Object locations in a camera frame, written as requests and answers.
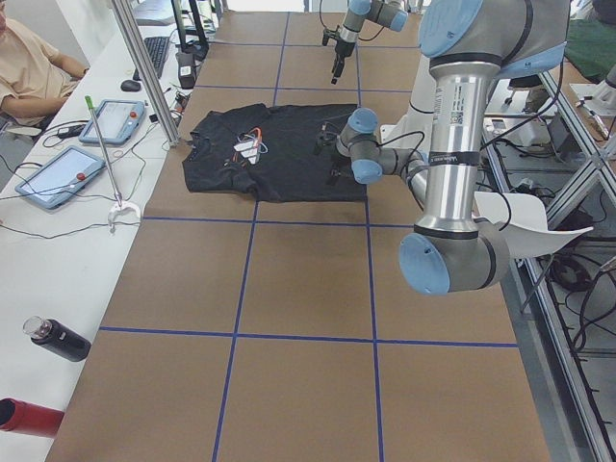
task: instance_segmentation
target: beige shirt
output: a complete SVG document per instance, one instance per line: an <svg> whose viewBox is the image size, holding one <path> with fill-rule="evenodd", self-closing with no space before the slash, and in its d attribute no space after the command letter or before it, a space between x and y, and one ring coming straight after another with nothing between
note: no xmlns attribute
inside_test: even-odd
<svg viewBox="0 0 616 462"><path fill-rule="evenodd" d="M0 37L0 102L9 95L57 98L71 94L77 82L71 82L69 76L51 64L59 55L57 48L23 24L7 18L7 31ZM20 118L17 122L36 125L43 119Z"/></svg>

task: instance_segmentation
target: metal pole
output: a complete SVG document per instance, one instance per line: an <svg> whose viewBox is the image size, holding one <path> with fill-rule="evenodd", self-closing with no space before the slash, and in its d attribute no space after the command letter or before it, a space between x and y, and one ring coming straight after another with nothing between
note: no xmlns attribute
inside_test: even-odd
<svg viewBox="0 0 616 462"><path fill-rule="evenodd" d="M180 140L180 136L175 126L175 121L171 117L171 112L158 82L154 65L143 44L139 26L133 16L128 0L112 0L114 7L115 20L119 26L119 30L124 36L124 42L128 48L128 52L133 58L133 62L139 71L141 81L145 86L145 91L150 98L150 103L156 111L156 116L161 122L161 126L165 131L165 135L170 146L175 146Z"/></svg>

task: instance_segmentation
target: light blue joint cap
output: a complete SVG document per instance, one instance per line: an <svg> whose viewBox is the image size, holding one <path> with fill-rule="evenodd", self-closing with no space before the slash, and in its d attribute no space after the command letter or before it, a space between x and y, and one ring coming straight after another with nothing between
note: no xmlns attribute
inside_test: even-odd
<svg viewBox="0 0 616 462"><path fill-rule="evenodd" d="M428 58L445 54L471 29L483 0L433 0L420 24L420 48Z"/></svg>
<svg viewBox="0 0 616 462"><path fill-rule="evenodd" d="M409 286L424 295L449 292L449 272L441 253L421 234L411 233L400 243L400 269Z"/></svg>
<svg viewBox="0 0 616 462"><path fill-rule="evenodd" d="M359 133L374 133L378 125L378 117L372 109L359 108L350 115L348 125Z"/></svg>
<svg viewBox="0 0 616 462"><path fill-rule="evenodd" d="M350 165L355 181L361 185L371 185L383 176L383 167L370 159L358 159Z"/></svg>
<svg viewBox="0 0 616 462"><path fill-rule="evenodd" d="M394 32L400 32L404 28L404 24L406 24L406 19L408 18L408 13L402 10L398 10L394 19L392 19L392 24L389 28Z"/></svg>
<svg viewBox="0 0 616 462"><path fill-rule="evenodd" d="M495 79L516 79L527 77L556 67L565 55L567 42L563 42L536 55L522 58L503 67Z"/></svg>
<svg viewBox="0 0 616 462"><path fill-rule="evenodd" d="M365 16L370 12L371 0L350 0L348 8L358 16Z"/></svg>

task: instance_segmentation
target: keyboard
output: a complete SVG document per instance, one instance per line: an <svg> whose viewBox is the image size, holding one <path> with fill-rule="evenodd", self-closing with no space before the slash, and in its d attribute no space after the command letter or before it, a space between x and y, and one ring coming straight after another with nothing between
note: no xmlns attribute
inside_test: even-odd
<svg viewBox="0 0 616 462"><path fill-rule="evenodd" d="M160 79L163 75L163 67L165 67L165 61L167 60L167 51L169 49L169 37L147 37L143 40L147 54L150 55L156 75ZM133 73L133 80L141 80L139 71L135 69Z"/></svg>

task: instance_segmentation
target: person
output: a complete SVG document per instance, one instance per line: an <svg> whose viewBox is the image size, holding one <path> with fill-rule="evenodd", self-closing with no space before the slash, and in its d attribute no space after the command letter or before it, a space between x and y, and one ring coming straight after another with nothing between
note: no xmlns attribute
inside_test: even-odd
<svg viewBox="0 0 616 462"><path fill-rule="evenodd" d="M7 18L5 6L0 0L0 112L37 126L60 110L88 69Z"/></svg>

